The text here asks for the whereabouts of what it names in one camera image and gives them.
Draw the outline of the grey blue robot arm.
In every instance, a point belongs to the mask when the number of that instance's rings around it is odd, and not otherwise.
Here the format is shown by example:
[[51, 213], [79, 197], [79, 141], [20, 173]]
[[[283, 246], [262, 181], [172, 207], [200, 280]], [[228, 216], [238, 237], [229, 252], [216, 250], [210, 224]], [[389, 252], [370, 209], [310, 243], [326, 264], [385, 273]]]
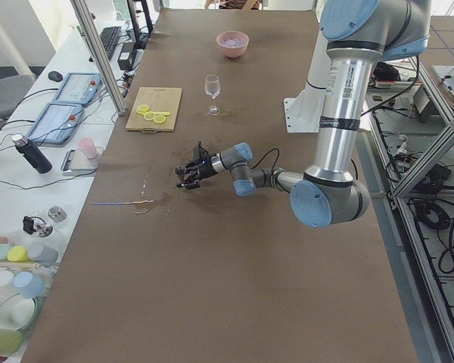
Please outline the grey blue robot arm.
[[297, 219], [312, 228], [353, 221], [369, 204], [366, 187], [349, 172], [370, 76], [379, 61], [422, 53], [428, 44], [429, 1], [328, 1], [320, 30], [331, 61], [319, 118], [313, 164], [304, 173], [254, 169], [245, 142], [217, 154], [197, 146], [194, 159], [176, 168], [179, 188], [228, 170], [239, 196], [271, 187], [290, 195]]

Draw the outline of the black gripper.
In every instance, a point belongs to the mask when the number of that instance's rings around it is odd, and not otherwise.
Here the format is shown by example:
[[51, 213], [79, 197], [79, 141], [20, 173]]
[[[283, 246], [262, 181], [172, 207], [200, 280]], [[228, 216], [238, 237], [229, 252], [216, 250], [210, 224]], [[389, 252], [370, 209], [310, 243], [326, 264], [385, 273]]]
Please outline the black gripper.
[[177, 166], [175, 172], [187, 172], [187, 180], [176, 185], [177, 188], [196, 189], [200, 187], [200, 181], [214, 175], [214, 168], [210, 159], [195, 161], [186, 165]]

